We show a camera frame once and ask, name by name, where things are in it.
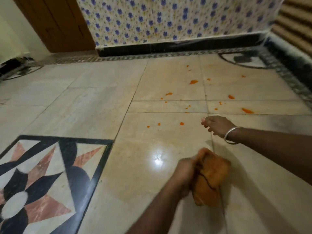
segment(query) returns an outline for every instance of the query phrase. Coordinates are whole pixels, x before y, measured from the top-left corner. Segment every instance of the silver bangle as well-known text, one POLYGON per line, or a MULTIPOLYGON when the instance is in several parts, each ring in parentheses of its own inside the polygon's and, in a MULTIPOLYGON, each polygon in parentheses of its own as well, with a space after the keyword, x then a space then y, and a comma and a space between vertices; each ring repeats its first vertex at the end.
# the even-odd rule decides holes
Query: silver bangle
POLYGON ((232 131, 232 130, 235 130, 235 129, 237 129, 237 128, 241 128, 241 126, 236 126, 236 127, 233 127, 232 129, 229 129, 229 131, 225 134, 225 136, 224 136, 224 141, 225 142, 227 142, 227 143, 229 143, 229 144, 238 144, 238 143, 235 143, 235 142, 228 142, 227 141, 227 136, 228 136, 228 134, 232 131))

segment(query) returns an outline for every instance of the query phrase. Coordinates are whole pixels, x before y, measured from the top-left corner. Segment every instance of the white tile with blue flowers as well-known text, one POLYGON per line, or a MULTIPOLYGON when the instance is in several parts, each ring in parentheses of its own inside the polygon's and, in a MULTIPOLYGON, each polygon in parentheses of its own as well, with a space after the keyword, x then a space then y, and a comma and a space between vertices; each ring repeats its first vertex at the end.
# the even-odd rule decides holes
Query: white tile with blue flowers
POLYGON ((97 47, 264 31, 283 0, 77 0, 97 47))

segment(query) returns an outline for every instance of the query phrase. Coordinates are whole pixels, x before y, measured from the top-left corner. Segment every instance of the orange stain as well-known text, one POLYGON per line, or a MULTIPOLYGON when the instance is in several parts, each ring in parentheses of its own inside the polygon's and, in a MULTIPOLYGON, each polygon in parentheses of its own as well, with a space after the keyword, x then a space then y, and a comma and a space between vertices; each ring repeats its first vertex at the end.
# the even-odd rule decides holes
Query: orange stain
POLYGON ((191 80, 190 84, 196 84, 197 82, 198 82, 198 80, 193 79, 193 80, 191 80))
POLYGON ((254 114, 254 112, 252 110, 246 109, 246 108, 242 108, 242 110, 248 114, 254 114))

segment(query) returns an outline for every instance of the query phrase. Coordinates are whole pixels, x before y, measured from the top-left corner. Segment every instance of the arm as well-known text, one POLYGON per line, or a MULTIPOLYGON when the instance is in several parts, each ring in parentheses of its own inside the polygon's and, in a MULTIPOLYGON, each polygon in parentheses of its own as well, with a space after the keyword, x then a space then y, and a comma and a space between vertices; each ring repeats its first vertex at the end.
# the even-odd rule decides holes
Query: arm
MULTIPOLYGON (((202 125, 221 138, 235 127, 220 116, 204 118, 202 125)), ((312 136, 237 128, 227 139, 248 146, 312 185, 312 136)))
POLYGON ((179 201, 188 195, 198 156, 181 159, 169 181, 126 234, 168 233, 179 201))

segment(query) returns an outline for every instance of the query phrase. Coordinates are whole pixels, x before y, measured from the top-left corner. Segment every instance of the inlaid marble pattern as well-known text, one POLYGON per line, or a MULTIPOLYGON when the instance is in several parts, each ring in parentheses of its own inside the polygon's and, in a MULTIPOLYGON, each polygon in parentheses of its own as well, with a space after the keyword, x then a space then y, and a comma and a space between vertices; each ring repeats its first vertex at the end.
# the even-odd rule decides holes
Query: inlaid marble pattern
POLYGON ((0 155, 0 233, 76 233, 112 142, 19 136, 0 155))

